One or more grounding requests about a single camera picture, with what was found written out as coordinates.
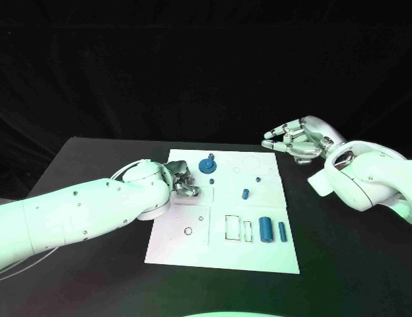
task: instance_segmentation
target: robotic hand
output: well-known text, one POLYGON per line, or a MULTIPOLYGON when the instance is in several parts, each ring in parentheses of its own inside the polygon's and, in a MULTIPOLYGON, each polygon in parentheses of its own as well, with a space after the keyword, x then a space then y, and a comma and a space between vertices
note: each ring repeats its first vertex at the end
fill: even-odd
POLYGON ((358 211, 384 205, 412 224, 412 160, 378 144, 347 142, 313 116, 272 129, 264 139, 262 146, 288 152, 298 164, 309 164, 318 156, 325 159, 324 169, 308 179, 321 196, 335 192, 358 211), (277 135, 283 142, 269 140, 277 135))
POLYGON ((0 270, 34 254, 151 220, 169 209, 169 195, 197 195, 184 160, 139 160, 110 178, 0 206, 0 270))

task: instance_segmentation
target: black curtain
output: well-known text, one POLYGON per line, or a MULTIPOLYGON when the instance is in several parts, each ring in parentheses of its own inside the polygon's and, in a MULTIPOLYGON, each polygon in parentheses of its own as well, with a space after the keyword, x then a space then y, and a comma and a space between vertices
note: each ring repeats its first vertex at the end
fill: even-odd
POLYGON ((305 115, 412 157, 412 3, 0 1, 0 170, 73 136, 257 144, 305 115))

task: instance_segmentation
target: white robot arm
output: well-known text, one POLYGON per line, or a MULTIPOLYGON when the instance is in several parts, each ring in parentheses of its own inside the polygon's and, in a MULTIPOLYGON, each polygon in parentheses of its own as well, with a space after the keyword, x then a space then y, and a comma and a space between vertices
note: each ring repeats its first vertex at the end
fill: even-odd
POLYGON ((324 169, 308 179, 321 196, 335 192, 358 211, 384 205, 412 224, 412 160, 381 145, 347 142, 313 116, 280 125, 264 138, 262 146, 288 152, 298 164, 309 164, 318 156, 325 158, 324 169), (269 140, 280 134, 283 142, 269 140))
POLYGON ((1 205, 0 270, 34 254, 110 232, 135 218, 161 216, 172 190, 182 196, 200 190, 191 185, 185 162, 139 160, 112 178, 1 205))

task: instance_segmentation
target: small blue piece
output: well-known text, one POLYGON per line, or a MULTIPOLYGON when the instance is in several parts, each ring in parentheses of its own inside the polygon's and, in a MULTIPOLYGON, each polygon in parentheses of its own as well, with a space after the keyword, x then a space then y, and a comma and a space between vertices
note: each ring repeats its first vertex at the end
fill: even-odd
POLYGON ((247 199, 247 194, 250 193, 249 190, 243 190, 241 199, 247 199))
POLYGON ((217 169, 217 163, 214 162, 214 156, 210 153, 208 158, 202 159, 198 162, 198 171, 204 174, 211 174, 214 170, 217 169))
POLYGON ((259 235, 260 242, 273 242, 272 220, 269 217, 259 218, 259 235))
POLYGON ((279 238, 282 239, 282 242, 286 242, 286 231, 283 230, 283 223, 279 223, 279 238))

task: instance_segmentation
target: black table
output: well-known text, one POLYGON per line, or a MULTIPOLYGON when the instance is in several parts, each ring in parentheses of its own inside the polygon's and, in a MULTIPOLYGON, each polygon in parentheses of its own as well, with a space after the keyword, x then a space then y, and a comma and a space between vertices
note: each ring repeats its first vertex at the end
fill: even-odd
MULTIPOLYGON (((270 152, 257 145, 73 138, 28 196, 106 178, 138 159, 165 162, 169 149, 270 152)), ((177 317, 231 310, 412 316, 412 226, 383 206, 360 213, 334 194, 316 195, 306 177, 321 159, 298 166, 276 153, 276 160, 299 275, 145 264, 152 221, 135 220, 0 282, 0 316, 177 317)))

